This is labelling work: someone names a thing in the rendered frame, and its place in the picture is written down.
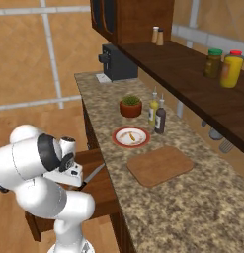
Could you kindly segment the open wooden drawer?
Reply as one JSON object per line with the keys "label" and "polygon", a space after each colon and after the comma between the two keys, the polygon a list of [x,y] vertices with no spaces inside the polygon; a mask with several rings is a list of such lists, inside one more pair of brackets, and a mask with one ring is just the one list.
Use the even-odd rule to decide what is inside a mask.
{"label": "open wooden drawer", "polygon": [[[83,166],[84,177],[89,176],[96,167],[104,163],[99,149],[77,152],[75,161]],[[83,188],[83,192],[91,194],[95,199],[96,207],[93,218],[119,211],[118,199],[106,167]],[[40,242],[41,234],[53,229],[52,219],[37,218],[28,212],[25,212],[25,219],[34,241]]]}

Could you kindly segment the white plate with red rim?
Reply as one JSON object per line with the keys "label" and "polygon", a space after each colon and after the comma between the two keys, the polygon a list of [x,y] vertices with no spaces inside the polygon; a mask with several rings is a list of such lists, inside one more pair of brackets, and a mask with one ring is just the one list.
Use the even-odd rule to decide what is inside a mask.
{"label": "white plate with red rim", "polygon": [[[135,137],[135,141],[130,139],[128,135],[129,132]],[[150,134],[141,127],[123,126],[113,132],[112,140],[121,147],[136,148],[147,144],[150,140]]]}

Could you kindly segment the dark wooden wall cupboard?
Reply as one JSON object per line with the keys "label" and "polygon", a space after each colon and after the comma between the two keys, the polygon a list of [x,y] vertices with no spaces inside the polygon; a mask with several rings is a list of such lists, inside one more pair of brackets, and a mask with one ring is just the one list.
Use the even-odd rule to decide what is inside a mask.
{"label": "dark wooden wall cupboard", "polygon": [[175,0],[90,0],[92,28],[112,44],[151,42],[154,27],[171,39]]}

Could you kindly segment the yellow oil bottle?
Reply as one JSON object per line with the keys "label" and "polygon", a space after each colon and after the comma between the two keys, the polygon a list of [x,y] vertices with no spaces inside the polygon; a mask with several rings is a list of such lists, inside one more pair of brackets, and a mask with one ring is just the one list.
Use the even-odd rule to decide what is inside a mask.
{"label": "yellow oil bottle", "polygon": [[157,101],[157,90],[154,89],[152,92],[152,100],[149,102],[149,110],[148,110],[148,122],[151,125],[155,125],[155,114],[158,109],[158,101]]}

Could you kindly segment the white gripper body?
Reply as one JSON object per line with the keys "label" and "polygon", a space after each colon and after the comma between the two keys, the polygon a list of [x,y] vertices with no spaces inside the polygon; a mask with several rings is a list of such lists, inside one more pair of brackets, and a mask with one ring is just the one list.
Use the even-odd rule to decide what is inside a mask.
{"label": "white gripper body", "polygon": [[83,167],[80,164],[74,163],[69,169],[60,172],[55,169],[51,172],[43,174],[47,179],[57,183],[80,187],[83,182]]}

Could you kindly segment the dark sauce bottle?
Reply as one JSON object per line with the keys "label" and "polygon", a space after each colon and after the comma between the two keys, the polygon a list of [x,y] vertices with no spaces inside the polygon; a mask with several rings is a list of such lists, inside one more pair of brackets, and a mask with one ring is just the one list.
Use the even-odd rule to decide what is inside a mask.
{"label": "dark sauce bottle", "polygon": [[166,111],[164,109],[164,98],[159,100],[159,108],[155,114],[155,132],[162,134],[164,132],[166,120]]}

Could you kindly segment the hanging grey ladle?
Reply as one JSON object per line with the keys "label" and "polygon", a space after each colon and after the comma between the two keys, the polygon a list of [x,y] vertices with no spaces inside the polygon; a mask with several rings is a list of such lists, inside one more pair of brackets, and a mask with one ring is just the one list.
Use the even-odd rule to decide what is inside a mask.
{"label": "hanging grey ladle", "polygon": [[217,130],[215,130],[213,127],[210,129],[208,134],[209,134],[209,137],[213,140],[222,140],[223,139],[223,136]]}

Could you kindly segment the hanging grey spatula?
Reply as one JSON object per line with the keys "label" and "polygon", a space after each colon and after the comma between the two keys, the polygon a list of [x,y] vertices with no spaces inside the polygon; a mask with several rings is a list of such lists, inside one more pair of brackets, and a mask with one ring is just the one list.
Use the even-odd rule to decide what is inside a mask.
{"label": "hanging grey spatula", "polygon": [[222,153],[224,153],[224,154],[228,153],[232,148],[233,148],[233,144],[232,144],[229,140],[227,140],[227,139],[225,139],[225,140],[219,145],[219,150],[220,150]]}

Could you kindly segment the green-lidded jar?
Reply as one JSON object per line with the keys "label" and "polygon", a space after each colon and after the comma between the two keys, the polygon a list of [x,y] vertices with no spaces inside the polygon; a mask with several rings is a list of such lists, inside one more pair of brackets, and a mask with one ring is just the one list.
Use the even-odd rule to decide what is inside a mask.
{"label": "green-lidded jar", "polygon": [[203,75],[208,78],[216,78],[218,75],[222,57],[222,50],[218,48],[211,48],[208,51]]}

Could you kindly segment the dark wooden base cabinets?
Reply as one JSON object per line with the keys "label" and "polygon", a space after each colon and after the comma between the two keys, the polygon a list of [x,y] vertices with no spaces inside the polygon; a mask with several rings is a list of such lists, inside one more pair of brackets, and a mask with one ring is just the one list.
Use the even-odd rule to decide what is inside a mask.
{"label": "dark wooden base cabinets", "polygon": [[[88,150],[100,149],[97,137],[95,136],[94,129],[92,127],[86,106],[83,106],[85,129],[87,135],[87,145]],[[119,204],[119,211],[116,213],[108,214],[111,220],[111,224],[115,233],[116,241],[120,250],[120,253],[136,253],[131,236],[129,234],[128,228],[124,216],[122,214],[122,209]]]}

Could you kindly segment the green plant in red pot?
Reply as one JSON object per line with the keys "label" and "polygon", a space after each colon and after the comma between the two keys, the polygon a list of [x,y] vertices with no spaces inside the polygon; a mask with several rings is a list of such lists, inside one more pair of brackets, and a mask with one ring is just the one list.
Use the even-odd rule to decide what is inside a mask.
{"label": "green plant in red pot", "polygon": [[142,102],[135,95],[124,96],[120,101],[121,115],[126,118],[136,118],[141,114]]}

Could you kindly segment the pale shaker with dark cap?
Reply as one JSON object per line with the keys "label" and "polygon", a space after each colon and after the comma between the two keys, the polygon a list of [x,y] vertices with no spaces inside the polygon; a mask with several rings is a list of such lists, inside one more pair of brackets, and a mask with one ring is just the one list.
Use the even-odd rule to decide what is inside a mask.
{"label": "pale shaker with dark cap", "polygon": [[162,28],[159,28],[159,29],[158,29],[158,34],[157,34],[156,45],[163,45],[163,44],[164,44],[163,29],[162,29]]}

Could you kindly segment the wooden cutting board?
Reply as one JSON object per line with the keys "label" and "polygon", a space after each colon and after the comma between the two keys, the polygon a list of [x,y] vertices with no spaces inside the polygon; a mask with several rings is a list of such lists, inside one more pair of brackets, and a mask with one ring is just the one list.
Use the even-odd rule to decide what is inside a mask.
{"label": "wooden cutting board", "polygon": [[127,168],[143,186],[152,188],[193,169],[193,161],[173,146],[164,146],[136,155],[127,162]]}

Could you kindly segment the pale shaker with light cap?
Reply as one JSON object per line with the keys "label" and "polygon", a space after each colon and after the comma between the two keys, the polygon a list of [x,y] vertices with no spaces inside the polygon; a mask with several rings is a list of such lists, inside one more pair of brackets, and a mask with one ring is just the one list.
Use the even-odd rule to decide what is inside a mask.
{"label": "pale shaker with light cap", "polygon": [[152,39],[151,39],[152,43],[156,43],[157,42],[158,29],[159,29],[159,27],[157,27],[157,26],[153,27]]}

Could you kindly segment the black coffee machine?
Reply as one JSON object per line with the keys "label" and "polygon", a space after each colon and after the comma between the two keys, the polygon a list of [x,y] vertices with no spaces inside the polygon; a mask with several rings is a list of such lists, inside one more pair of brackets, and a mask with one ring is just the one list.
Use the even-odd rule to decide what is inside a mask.
{"label": "black coffee machine", "polygon": [[138,76],[138,67],[112,44],[103,44],[102,53],[98,55],[103,64],[104,74],[111,81],[133,79]]}

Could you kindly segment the dark wooden shelf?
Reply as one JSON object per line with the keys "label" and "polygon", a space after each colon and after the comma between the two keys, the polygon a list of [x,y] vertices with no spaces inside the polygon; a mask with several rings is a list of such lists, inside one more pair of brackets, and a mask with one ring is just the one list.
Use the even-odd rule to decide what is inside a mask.
{"label": "dark wooden shelf", "polygon": [[244,71],[232,89],[203,76],[205,55],[175,42],[119,49],[244,153]]}

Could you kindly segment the yellow jar with red lid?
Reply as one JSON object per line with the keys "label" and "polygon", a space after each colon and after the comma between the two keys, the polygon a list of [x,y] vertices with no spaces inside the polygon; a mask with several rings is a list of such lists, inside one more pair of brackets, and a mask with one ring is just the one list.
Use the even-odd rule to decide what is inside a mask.
{"label": "yellow jar with red lid", "polygon": [[243,62],[244,56],[241,50],[231,50],[225,55],[220,76],[220,85],[223,88],[236,86]]}

